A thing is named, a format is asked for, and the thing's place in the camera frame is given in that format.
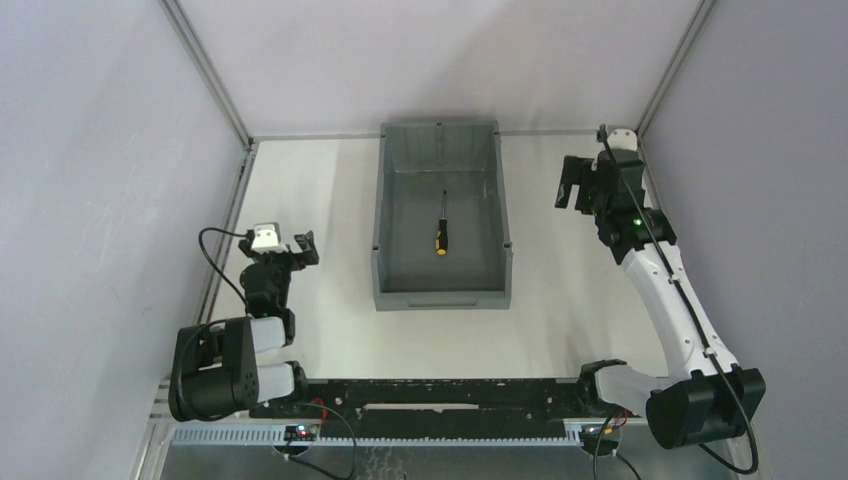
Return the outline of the black yellow handled screwdriver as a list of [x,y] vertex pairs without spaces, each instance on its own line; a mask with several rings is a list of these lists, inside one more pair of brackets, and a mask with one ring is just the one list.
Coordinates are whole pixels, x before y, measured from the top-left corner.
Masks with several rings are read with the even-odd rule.
[[447,207],[447,191],[442,192],[442,202],[440,209],[440,217],[436,232],[435,250],[438,256],[445,256],[448,253],[449,236],[448,236],[448,221],[446,214]]

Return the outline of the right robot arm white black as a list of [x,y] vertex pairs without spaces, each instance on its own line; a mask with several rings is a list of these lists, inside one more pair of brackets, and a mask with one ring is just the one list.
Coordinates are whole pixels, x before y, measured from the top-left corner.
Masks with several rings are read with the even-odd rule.
[[665,214],[645,204],[644,164],[633,152],[596,159],[568,155],[555,205],[594,219],[598,237],[640,295],[657,332],[668,374],[655,377],[623,360],[582,366],[586,406],[622,407],[647,420],[665,449],[739,437],[748,431],[766,384],[745,369],[707,318]]

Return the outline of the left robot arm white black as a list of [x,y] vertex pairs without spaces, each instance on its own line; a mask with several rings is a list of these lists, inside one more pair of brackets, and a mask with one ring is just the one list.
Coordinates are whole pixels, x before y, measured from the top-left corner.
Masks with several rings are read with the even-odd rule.
[[319,263],[314,234],[295,235],[297,252],[281,244],[273,225],[256,226],[238,239],[251,261],[234,286],[245,313],[179,330],[168,393],[179,422],[217,421],[270,400],[302,402],[309,393],[298,362],[262,365],[258,356],[294,342],[291,277]]

